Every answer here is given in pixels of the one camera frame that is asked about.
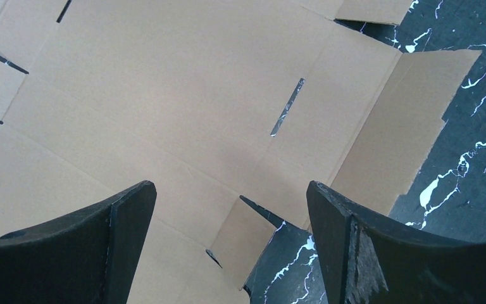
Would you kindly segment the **brown cardboard box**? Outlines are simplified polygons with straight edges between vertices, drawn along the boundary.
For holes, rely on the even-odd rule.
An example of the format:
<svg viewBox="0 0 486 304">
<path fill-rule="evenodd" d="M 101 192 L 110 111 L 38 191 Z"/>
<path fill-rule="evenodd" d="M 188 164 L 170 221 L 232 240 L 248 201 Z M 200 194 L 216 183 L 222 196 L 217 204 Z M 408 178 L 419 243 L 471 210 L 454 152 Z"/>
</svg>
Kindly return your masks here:
<svg viewBox="0 0 486 304">
<path fill-rule="evenodd" d="M 320 181 L 381 214 L 481 52 L 397 49 L 410 1 L 0 1 L 0 241 L 132 186 L 127 303 L 249 303 L 275 227 Z"/>
</svg>

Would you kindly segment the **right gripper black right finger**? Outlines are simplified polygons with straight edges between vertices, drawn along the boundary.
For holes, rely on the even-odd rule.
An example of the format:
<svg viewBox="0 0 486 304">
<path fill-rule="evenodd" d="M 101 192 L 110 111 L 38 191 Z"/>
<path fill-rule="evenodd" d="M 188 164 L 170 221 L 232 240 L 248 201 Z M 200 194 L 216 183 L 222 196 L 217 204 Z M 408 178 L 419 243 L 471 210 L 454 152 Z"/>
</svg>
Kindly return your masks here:
<svg viewBox="0 0 486 304">
<path fill-rule="evenodd" d="M 412 228 L 315 180 L 306 199 L 329 303 L 486 303 L 486 243 Z"/>
</svg>

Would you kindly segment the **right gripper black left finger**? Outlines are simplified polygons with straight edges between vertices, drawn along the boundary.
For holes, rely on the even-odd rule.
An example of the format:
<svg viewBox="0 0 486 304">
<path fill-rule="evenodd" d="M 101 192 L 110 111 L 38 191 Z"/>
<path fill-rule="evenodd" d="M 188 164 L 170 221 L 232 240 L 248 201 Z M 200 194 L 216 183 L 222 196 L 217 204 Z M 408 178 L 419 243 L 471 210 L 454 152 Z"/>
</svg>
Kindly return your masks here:
<svg viewBox="0 0 486 304">
<path fill-rule="evenodd" d="M 126 303 L 157 191 L 144 180 L 0 237 L 0 303 Z"/>
</svg>

